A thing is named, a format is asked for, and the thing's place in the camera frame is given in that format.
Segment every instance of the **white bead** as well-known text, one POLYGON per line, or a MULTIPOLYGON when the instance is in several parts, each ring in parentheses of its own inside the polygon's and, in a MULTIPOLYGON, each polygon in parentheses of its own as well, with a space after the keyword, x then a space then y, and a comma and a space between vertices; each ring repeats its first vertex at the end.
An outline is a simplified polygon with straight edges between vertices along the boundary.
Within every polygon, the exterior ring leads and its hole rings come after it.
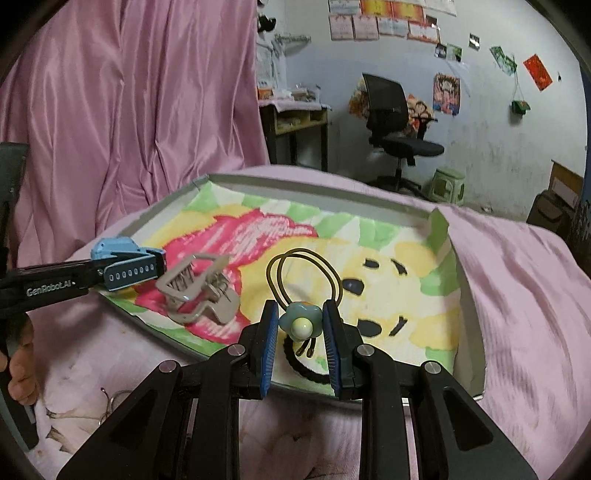
POLYGON ((291 335, 300 342, 307 340, 314 329, 312 322, 304 317, 297 318, 291 324, 291 335))

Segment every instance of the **human hand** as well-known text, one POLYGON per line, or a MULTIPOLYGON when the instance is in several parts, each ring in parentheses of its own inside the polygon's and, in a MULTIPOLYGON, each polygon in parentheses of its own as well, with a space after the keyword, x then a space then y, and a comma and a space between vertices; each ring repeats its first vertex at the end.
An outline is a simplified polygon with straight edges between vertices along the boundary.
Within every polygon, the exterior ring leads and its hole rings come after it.
POLYGON ((37 377, 33 355, 33 324, 27 318, 18 339, 18 349, 8 365, 0 352, 0 372, 9 368, 12 380, 8 384, 10 396, 21 405, 33 405, 38 398, 37 377))

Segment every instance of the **pink curtain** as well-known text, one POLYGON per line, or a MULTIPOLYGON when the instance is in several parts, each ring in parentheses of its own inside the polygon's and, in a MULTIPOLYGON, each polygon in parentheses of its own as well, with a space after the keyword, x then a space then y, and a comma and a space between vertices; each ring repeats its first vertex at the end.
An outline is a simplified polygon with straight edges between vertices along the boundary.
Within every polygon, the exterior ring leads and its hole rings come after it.
POLYGON ((70 0, 0 88, 28 142, 12 253, 61 261, 202 174, 268 162, 255 0, 70 0))

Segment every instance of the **chair seat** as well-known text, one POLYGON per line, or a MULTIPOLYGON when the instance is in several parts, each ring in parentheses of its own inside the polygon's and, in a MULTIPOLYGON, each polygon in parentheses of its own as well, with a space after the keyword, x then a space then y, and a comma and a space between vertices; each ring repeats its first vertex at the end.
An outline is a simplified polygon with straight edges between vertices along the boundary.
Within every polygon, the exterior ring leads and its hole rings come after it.
POLYGON ((395 137, 392 134, 381 138, 379 146, 388 155, 397 158, 411 158, 415 155, 417 157, 437 157, 445 151, 445 148, 437 143, 427 142, 420 138, 395 137))

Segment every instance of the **finger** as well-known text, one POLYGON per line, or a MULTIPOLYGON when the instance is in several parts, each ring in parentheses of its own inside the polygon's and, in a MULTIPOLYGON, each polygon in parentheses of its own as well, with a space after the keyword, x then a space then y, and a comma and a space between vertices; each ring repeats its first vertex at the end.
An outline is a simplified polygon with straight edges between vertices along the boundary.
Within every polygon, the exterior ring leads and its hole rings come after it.
POLYGON ((20 346, 26 346, 33 343, 33 323, 31 319, 27 319, 27 322, 22 327, 21 335, 18 340, 20 346))
POLYGON ((17 382, 32 377, 35 373, 33 345, 20 347, 10 359, 10 374, 17 382))
POLYGON ((31 394, 35 392, 37 382, 34 377, 26 378, 20 382, 11 380, 8 384, 8 393, 16 401, 26 400, 31 394))
POLYGON ((33 391, 33 393, 31 395, 29 395, 27 398, 25 398, 24 400, 21 400, 19 403, 21 405, 33 405, 37 401, 38 397, 39 397, 39 390, 37 390, 37 387, 35 387, 35 390, 33 391))

